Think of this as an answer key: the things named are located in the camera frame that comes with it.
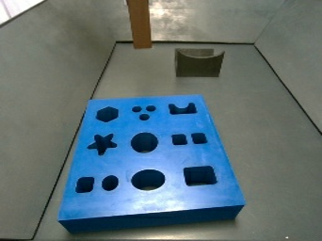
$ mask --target gray floor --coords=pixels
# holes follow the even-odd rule
[[[226,51],[219,78],[177,78],[175,48]],[[118,44],[95,98],[205,96],[247,207],[231,221],[71,235],[56,222],[71,152],[38,230],[38,240],[322,239],[322,136],[253,45]]]

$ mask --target rectangular hole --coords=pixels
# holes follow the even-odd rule
[[[173,135],[173,143],[174,145],[186,145],[187,144],[186,135],[185,134]]]
[[[211,166],[183,169],[186,185],[214,185],[217,176]]]
[[[82,177],[76,181],[75,192],[76,193],[92,192],[94,185],[95,185],[94,177]]]
[[[193,141],[195,144],[206,144],[207,143],[205,133],[194,133],[194,134],[191,134],[191,137],[193,137]]]

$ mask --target blue foam block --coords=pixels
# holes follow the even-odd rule
[[[58,216],[71,233],[233,219],[245,204],[203,96],[90,101]]]

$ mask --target small circular hole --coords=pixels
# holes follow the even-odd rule
[[[140,108],[139,106],[135,106],[135,107],[132,108],[132,111],[134,111],[134,112],[140,112],[140,111],[142,111],[142,108]]]
[[[165,181],[163,173],[154,169],[139,171],[131,180],[134,187],[143,191],[158,189],[165,184]]]
[[[150,153],[158,147],[158,138],[151,133],[139,133],[131,140],[131,146],[138,153]]]
[[[102,182],[102,187],[106,191],[112,191],[118,187],[118,177],[116,176],[108,176],[104,178]]]
[[[156,110],[156,107],[155,107],[154,105],[148,105],[148,106],[146,107],[146,110],[152,112],[152,111]]]
[[[147,114],[142,114],[142,115],[139,115],[139,119],[142,121],[147,121],[150,119],[150,116]]]

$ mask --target wooden rod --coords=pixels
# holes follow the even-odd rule
[[[134,46],[136,49],[152,47],[148,0],[127,0]]]

